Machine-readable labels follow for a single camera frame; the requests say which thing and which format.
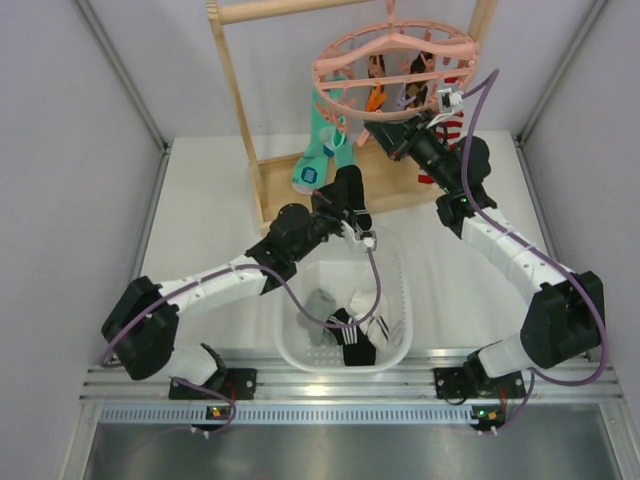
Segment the black sock white stripes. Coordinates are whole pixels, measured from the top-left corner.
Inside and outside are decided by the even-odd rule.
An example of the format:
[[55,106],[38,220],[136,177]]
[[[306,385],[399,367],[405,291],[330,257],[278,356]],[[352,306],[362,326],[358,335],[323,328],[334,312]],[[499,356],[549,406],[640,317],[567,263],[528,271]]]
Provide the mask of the black sock white stripes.
[[356,215],[357,224],[362,231],[370,231],[373,222],[365,205],[364,182],[360,168],[355,164],[338,168],[335,179],[346,181],[349,205]]

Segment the pink round clip hanger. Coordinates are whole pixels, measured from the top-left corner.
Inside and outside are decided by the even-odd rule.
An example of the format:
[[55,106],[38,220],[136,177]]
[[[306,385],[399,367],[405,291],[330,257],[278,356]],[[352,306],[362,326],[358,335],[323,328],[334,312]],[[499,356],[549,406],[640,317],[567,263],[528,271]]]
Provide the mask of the pink round clip hanger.
[[331,125],[348,132],[347,122],[396,121],[450,107],[440,89],[466,90],[481,53],[473,15],[464,30],[425,18],[401,18],[387,1],[386,18],[331,41],[312,62],[314,106]]

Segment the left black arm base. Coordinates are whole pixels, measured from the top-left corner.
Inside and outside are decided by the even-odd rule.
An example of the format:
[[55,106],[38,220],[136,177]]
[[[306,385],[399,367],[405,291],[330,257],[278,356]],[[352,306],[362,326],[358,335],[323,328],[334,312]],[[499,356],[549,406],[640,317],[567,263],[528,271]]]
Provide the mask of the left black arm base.
[[[257,370],[253,368],[230,368],[224,379],[217,379],[205,385],[205,388],[218,392],[226,398],[253,400],[257,386]],[[172,381],[168,398],[171,400],[214,400],[214,397],[194,390],[191,387]]]

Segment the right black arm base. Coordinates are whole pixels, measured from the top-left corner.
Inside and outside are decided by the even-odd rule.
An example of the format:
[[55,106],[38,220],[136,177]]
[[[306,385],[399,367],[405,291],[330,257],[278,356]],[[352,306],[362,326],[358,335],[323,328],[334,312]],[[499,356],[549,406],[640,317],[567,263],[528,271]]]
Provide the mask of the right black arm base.
[[523,399],[526,394],[519,372],[480,382],[472,380],[462,367],[435,368],[433,374],[437,398],[452,404],[476,399]]

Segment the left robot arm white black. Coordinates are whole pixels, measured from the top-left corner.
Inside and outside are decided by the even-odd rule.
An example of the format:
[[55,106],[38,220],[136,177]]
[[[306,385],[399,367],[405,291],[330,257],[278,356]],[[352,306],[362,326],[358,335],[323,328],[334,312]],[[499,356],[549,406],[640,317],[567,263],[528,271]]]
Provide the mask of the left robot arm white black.
[[180,340],[187,323],[279,288],[296,274],[299,261],[354,224],[348,183],[336,179],[312,194],[309,207],[282,207],[262,240],[220,267],[164,283],[147,276],[131,281],[101,328],[110,352],[134,381],[163,374],[190,382],[205,397],[217,396],[226,384],[224,362],[209,345]]

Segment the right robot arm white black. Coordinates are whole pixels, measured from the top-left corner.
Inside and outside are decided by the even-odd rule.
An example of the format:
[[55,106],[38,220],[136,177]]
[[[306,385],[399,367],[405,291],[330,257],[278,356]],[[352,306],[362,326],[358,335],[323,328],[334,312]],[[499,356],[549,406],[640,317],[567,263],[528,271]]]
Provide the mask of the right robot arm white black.
[[490,149],[477,136],[449,147],[428,114],[404,121],[368,120],[365,129],[393,161],[411,158],[442,190],[436,201],[443,226],[492,263],[520,293],[528,310],[520,330],[471,353],[466,382],[490,396],[503,377],[524,369],[550,369],[603,347],[604,286],[591,271],[577,274],[541,252],[511,227],[486,193]]

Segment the green sock left hanging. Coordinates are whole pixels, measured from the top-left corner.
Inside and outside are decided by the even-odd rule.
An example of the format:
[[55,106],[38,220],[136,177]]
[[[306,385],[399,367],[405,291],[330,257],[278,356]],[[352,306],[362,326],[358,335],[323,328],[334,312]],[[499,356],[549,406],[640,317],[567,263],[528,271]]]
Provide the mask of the green sock left hanging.
[[310,194],[325,185],[329,169],[329,158],[333,154],[328,143],[335,130],[335,124],[326,120],[318,109],[325,103],[315,88],[311,91],[311,135],[306,150],[297,160],[292,173],[292,188],[301,194]]

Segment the green sock hanging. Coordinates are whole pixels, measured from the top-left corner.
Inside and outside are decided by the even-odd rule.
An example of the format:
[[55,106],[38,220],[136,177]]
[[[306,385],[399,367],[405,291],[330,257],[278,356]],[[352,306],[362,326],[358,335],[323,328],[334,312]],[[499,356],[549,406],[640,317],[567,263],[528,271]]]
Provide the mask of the green sock hanging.
[[345,132],[335,128],[331,134],[329,145],[337,169],[356,164],[353,145]]
[[311,91],[311,135],[306,150],[297,160],[292,173],[292,188],[301,194],[310,194],[325,185],[329,169],[329,158],[333,154],[328,143],[335,130],[335,124],[326,120],[318,109],[325,103],[315,88]]

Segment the red white striped sock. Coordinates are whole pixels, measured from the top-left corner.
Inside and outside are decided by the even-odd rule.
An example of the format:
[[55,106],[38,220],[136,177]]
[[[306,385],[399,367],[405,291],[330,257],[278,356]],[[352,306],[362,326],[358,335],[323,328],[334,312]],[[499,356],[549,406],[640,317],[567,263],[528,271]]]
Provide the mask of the red white striped sock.
[[[463,126],[464,110],[459,108],[454,114],[439,123],[435,128],[435,132],[449,149],[453,149],[460,138]],[[418,173],[418,182],[426,185],[435,183],[433,178],[422,169]]]

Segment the green sock right hanging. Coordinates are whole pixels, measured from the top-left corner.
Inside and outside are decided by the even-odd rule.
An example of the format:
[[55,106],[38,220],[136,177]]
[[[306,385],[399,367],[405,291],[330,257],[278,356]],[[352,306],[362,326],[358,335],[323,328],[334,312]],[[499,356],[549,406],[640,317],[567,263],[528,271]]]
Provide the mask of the green sock right hanging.
[[345,132],[335,128],[331,134],[329,145],[337,169],[356,164],[353,145]]

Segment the grey sock in basket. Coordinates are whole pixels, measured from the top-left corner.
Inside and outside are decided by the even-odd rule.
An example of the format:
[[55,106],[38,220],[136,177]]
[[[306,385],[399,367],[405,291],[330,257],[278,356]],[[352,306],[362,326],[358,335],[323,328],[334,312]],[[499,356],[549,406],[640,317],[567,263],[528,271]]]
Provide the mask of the grey sock in basket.
[[[337,310],[335,299],[323,289],[313,290],[304,303],[304,309],[313,318],[326,323]],[[333,347],[337,345],[336,338],[331,331],[316,322],[311,321],[303,312],[296,317],[297,323],[306,330],[308,340],[314,347]]]

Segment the white plastic laundry basket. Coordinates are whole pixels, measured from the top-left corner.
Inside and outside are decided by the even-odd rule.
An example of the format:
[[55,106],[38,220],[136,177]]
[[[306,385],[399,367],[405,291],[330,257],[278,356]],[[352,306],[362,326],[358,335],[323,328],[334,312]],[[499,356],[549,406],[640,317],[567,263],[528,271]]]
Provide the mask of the white plastic laundry basket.
[[413,310],[399,239],[375,229],[370,261],[332,238],[298,266],[289,288],[310,321],[284,290],[276,292],[274,336],[281,356],[312,373],[373,374],[398,364],[413,340]]

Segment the black striped sock in basket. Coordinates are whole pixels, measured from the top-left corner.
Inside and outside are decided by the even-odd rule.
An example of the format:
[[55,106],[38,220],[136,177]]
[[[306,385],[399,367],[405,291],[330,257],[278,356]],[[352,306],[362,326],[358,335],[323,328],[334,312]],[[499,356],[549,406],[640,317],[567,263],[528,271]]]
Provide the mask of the black striped sock in basket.
[[343,362],[348,367],[371,366],[376,362],[376,347],[358,326],[346,309],[339,308],[326,322],[327,328],[342,347]]

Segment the wooden drying rack frame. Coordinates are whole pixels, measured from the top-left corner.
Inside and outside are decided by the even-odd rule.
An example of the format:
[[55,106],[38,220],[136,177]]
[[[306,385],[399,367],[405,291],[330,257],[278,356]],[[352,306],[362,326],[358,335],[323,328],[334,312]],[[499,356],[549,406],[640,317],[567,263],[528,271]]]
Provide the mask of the wooden drying rack frame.
[[[230,6],[219,6],[217,2],[209,1],[206,4],[208,19],[234,102],[248,157],[249,175],[253,183],[257,205],[258,224],[262,232],[267,231],[282,206],[288,203],[302,203],[304,205],[310,203],[311,193],[298,193],[292,188],[291,183],[294,166],[304,151],[265,160],[257,157],[224,28],[229,24],[328,9],[333,5],[331,1],[254,1]],[[473,15],[478,13],[483,21],[482,25],[477,28],[481,40],[481,50],[496,6],[494,1],[478,1],[475,4]],[[381,147],[365,131],[363,123],[362,120],[348,121],[349,131],[346,134],[353,145],[355,165],[362,171],[365,203],[369,211],[376,214],[434,201],[441,192],[435,183],[433,185],[419,183],[420,169],[415,163],[409,160],[399,162],[389,160]],[[329,158],[326,183],[333,180],[336,170],[332,154]]]

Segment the aluminium mounting rail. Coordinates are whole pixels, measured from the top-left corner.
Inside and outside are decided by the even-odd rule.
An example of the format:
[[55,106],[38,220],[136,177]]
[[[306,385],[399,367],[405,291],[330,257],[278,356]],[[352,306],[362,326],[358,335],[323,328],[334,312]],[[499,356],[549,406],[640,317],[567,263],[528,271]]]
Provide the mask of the aluminium mounting rail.
[[[413,350],[396,366],[381,373],[311,373],[294,367],[275,351],[223,350],[227,365],[257,370],[256,401],[266,402],[417,402],[435,403],[437,367],[462,364],[466,350]],[[560,380],[580,380],[595,370],[585,357],[569,360],[547,375]],[[168,377],[154,376],[132,381],[124,369],[89,368],[80,390],[80,400],[161,401],[168,400]],[[566,387],[536,378],[531,400],[537,403],[616,403],[624,400],[612,366],[595,382]]]

